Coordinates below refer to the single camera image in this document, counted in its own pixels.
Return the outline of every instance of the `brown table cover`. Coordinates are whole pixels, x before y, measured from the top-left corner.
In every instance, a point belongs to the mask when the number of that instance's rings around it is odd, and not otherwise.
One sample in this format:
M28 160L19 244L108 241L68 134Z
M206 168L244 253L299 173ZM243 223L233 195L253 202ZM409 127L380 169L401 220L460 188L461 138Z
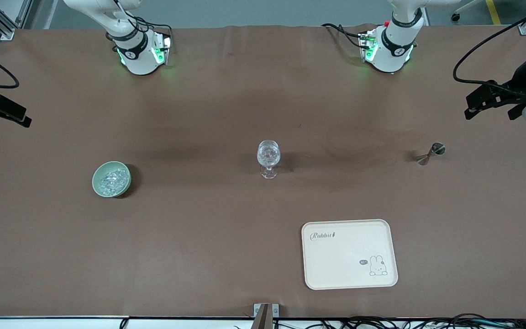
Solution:
M0 315L526 317L526 121L466 121L476 86L451 77L499 28L424 27L394 75L321 27L175 30L143 77L104 31L17 31L0 62L21 86L0 93L33 123L0 119ZM513 30L460 75L502 83L524 60ZM133 172L123 198L91 189L109 160ZM307 288L301 226L368 218L390 224L397 285Z

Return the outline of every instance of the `gray floor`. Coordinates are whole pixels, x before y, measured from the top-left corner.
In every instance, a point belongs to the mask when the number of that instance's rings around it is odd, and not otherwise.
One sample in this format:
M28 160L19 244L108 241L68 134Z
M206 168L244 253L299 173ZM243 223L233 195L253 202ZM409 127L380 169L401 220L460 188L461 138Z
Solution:
M452 6L429 6L431 25L491 25L486 2L462 13L452 22ZM494 0L502 24L526 15L526 0ZM386 0L144 0L134 13L155 23L176 28L226 27L229 25L344 26L382 23L391 17ZM34 29L100 29L89 17L66 6L63 0L36 0L28 27Z

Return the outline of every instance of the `yellow floor line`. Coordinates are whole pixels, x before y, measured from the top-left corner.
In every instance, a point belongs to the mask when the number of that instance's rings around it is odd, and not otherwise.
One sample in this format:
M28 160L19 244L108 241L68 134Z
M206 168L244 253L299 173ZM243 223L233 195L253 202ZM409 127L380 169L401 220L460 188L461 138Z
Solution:
M486 6L488 6L488 11L490 12L490 17L492 18L492 23L494 25L501 25L499 13L496 12L496 7L493 0L486 0Z

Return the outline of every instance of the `glass base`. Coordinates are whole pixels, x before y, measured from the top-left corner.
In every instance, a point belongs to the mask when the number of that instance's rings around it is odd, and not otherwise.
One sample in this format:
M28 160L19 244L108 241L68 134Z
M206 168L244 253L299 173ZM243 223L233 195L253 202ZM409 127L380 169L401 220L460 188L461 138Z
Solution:
M277 167L272 168L266 168L261 166L261 169L259 169L259 172L261 173L261 176L265 179L272 179L277 176Z

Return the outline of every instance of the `rabbit logo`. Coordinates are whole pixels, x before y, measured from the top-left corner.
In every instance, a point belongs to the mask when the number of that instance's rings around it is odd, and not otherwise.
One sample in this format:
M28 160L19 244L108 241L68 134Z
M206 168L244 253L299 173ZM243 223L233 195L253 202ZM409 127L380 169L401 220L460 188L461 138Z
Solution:
M371 276L374 275L387 275L387 267L384 266L382 256L371 256Z

